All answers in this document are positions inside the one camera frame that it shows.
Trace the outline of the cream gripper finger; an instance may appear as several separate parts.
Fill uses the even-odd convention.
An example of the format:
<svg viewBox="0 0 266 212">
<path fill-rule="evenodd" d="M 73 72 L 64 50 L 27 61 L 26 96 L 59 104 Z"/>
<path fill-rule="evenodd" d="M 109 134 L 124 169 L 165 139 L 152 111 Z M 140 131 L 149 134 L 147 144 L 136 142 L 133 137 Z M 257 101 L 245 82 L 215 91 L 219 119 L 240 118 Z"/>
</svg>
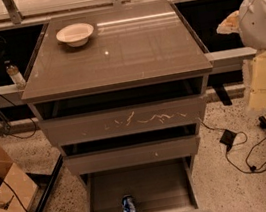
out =
<svg viewBox="0 0 266 212">
<path fill-rule="evenodd" d="M 249 113 L 266 109 L 266 50 L 242 65 L 244 100 Z"/>
<path fill-rule="evenodd" d="M 234 11 L 228 15 L 222 23 L 216 28 L 218 34 L 233 34 L 239 33 L 239 11 Z"/>
</svg>

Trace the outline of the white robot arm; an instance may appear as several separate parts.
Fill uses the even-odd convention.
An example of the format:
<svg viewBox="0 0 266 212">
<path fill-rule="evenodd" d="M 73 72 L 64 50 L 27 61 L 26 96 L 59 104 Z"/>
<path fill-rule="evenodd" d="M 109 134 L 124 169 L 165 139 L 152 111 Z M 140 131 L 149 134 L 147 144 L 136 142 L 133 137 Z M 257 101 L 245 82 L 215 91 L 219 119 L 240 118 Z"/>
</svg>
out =
<svg viewBox="0 0 266 212">
<path fill-rule="evenodd" d="M 238 33 L 243 45 L 257 50 L 252 60 L 244 60 L 242 76 L 246 111 L 266 109 L 266 0 L 243 0 L 217 27 L 218 34 Z"/>
</svg>

